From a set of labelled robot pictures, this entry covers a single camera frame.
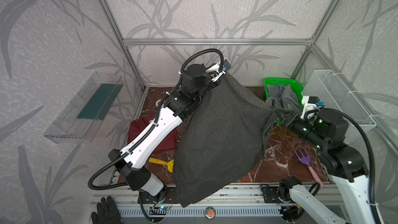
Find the green plastic basket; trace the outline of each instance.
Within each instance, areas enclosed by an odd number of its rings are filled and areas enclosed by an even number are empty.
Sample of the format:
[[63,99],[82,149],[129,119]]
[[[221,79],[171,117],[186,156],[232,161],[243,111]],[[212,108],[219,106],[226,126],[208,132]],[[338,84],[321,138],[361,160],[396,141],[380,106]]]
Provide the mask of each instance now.
[[286,79],[286,78],[275,78],[275,77],[266,78],[266,80],[264,81],[264,87],[266,89],[266,97],[268,98],[267,84],[268,85],[283,85],[283,86],[290,85],[293,92],[296,93],[298,102],[301,105],[301,100],[302,100],[301,92],[302,92],[303,88],[302,88],[300,82],[295,81],[293,79]]

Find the gray garment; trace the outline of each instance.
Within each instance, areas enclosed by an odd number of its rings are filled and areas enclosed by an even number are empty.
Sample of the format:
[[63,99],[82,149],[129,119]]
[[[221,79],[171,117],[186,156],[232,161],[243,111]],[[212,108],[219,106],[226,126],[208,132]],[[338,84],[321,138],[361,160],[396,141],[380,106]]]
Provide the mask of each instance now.
[[264,158],[274,108],[226,73],[209,90],[180,138],[174,160],[182,207],[250,172]]
[[276,108],[302,112],[302,107],[295,92],[290,85],[269,85],[267,84],[268,98],[266,103]]

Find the clear acrylic shelf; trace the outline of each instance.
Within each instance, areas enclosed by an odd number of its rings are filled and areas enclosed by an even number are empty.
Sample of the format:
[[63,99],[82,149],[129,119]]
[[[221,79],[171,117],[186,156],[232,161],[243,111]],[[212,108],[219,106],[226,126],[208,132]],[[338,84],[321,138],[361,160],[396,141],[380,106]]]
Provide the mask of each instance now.
[[56,143],[90,143],[122,87],[121,76],[94,72],[44,136]]

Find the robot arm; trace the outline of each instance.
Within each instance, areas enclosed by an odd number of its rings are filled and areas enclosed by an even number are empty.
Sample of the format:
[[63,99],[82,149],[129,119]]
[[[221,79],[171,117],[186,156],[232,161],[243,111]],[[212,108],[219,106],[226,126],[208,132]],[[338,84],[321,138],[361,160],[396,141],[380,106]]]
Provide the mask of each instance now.
[[[340,190],[352,223],[383,223],[378,207],[369,201],[369,171],[363,157],[344,143],[348,122],[336,110],[319,110],[323,104],[318,101],[317,97],[303,97],[305,108],[300,117],[297,112],[277,110],[281,124],[315,147],[318,158]],[[315,116],[308,119],[308,113]],[[281,196],[284,201],[296,202],[318,223],[346,223],[319,202],[296,178],[282,180],[280,191],[285,192]],[[372,213],[374,208],[378,218]]]
[[159,108],[157,123],[153,120],[126,147],[121,150],[114,149],[109,153],[111,161],[123,157],[115,167],[132,190],[146,191],[156,201],[162,201],[166,196],[167,187],[143,166],[167,134],[198,107],[207,90],[218,86],[218,79],[231,67],[230,63],[223,59],[222,54],[220,57],[222,62],[212,64],[208,68],[203,64],[192,64],[186,70],[182,69],[182,72],[179,72],[181,87],[176,86],[171,93],[167,92],[168,96]]

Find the cable tie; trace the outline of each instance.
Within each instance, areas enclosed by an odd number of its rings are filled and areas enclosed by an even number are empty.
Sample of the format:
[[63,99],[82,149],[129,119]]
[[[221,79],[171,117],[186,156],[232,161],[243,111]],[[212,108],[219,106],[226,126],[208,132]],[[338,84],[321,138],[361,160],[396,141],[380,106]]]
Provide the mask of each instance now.
[[372,204],[372,203],[370,203],[370,202],[368,202],[368,201],[366,201],[369,205],[371,205],[371,206],[375,206],[375,207],[377,207],[379,204],[377,203],[377,202],[375,202],[374,204]]

